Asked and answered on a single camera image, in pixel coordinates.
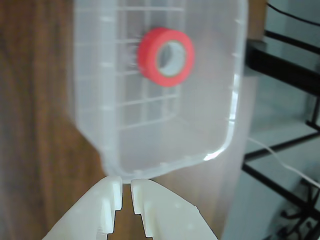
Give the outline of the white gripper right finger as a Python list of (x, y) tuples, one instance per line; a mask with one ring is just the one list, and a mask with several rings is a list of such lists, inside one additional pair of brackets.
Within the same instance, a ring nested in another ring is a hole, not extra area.
[(130, 183), (133, 210), (141, 215), (145, 236), (154, 240), (216, 240), (198, 208), (149, 179)]

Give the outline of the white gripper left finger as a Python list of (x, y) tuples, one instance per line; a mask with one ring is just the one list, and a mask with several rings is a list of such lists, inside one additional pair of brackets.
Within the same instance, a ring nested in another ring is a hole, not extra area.
[(52, 227), (45, 240), (106, 240), (123, 205), (123, 180), (107, 176), (91, 187)]

